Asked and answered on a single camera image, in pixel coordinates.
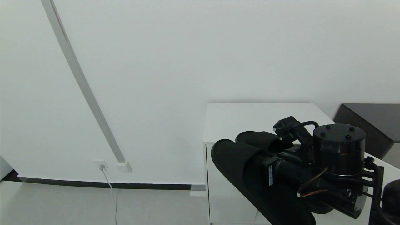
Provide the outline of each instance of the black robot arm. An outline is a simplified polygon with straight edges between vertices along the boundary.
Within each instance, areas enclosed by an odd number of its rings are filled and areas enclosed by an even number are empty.
[[[306,125],[315,126],[313,136]],[[364,158],[362,129],[300,123],[288,117],[279,120],[274,131],[277,135],[246,131],[235,142],[218,141],[211,151],[220,172],[273,225],[314,225],[312,212],[325,214],[333,209],[357,219],[368,187],[374,188],[370,224],[400,224],[396,210],[387,212],[380,206],[383,167],[374,164],[372,157]],[[294,146],[295,140],[301,146]]]

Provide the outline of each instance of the white wall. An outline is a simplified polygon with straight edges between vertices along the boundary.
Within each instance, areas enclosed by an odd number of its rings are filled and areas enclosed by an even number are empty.
[[[400,103],[398,1],[55,3],[134,170],[110,171],[118,182],[203,183],[208,101],[314,102],[330,117],[341,102]],[[100,179],[91,160],[105,159],[113,168],[115,159],[44,10],[32,1],[8,4],[2,2],[7,20],[1,21],[2,140],[12,137],[1,143],[6,159],[34,177]],[[32,37],[22,36],[27,33]],[[46,141],[21,141],[39,137]],[[29,167],[27,159],[33,159]],[[65,169],[71,163],[73,172]]]

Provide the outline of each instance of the power cord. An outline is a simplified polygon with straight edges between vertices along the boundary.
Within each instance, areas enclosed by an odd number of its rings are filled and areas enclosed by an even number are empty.
[[[118,206],[117,206],[117,203],[116,203],[116,201],[115,201],[115,199],[114,199],[114,194],[112,193],[112,186],[111,186],[110,182],[109,182],[108,179],[107,179],[106,173],[104,172],[104,168],[105,168],[105,167],[106,167],[106,166],[104,166],[103,164],[101,164],[101,165],[100,165],[100,170],[103,172],[104,177],[106,178],[106,181],[107,181],[107,183],[108,183],[108,185],[110,186],[110,189],[111,189],[111,197],[112,197],[112,201],[114,202],[114,205],[115,205],[115,225],[118,225],[118,223],[117,223],[117,209],[118,209]]]

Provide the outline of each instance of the gray panel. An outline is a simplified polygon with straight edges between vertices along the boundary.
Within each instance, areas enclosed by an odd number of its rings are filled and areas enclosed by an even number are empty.
[[[400,142],[400,104],[344,105],[395,142]]]
[[[58,43],[60,44],[61,50],[64,53],[65,59],[67,60],[68,65],[71,68],[71,71],[76,79],[76,82],[79,85],[79,88],[82,91],[83,96],[86,99],[86,102],[88,103],[90,109],[92,110],[92,113],[96,118],[97,123],[99,124],[106,140],[108,141],[108,144],[110,145],[111,150],[113,151],[116,159],[118,160],[119,163],[124,163],[125,158],[117,142],[115,141],[111,129],[108,126],[107,121],[100,110],[100,107],[96,101],[96,98],[93,95],[92,90],[90,89],[90,86],[85,78],[85,75],[83,74],[83,71],[79,65],[74,50],[72,49],[71,43],[65,32],[65,29],[61,23],[60,17],[58,15],[53,0],[42,0],[42,4],[44,10],[46,11],[47,17],[50,21],[50,24],[53,28],[54,34],[56,35]]]
[[[394,144],[382,160],[400,169],[400,144]]]

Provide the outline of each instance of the gray floor tile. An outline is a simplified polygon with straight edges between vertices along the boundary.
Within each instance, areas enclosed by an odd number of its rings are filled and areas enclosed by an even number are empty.
[[[110,189],[3,181],[1,225],[113,225]],[[190,191],[115,189],[118,225],[206,225],[207,198]]]
[[[159,191],[149,225],[206,225],[205,197],[191,197],[189,191]]]

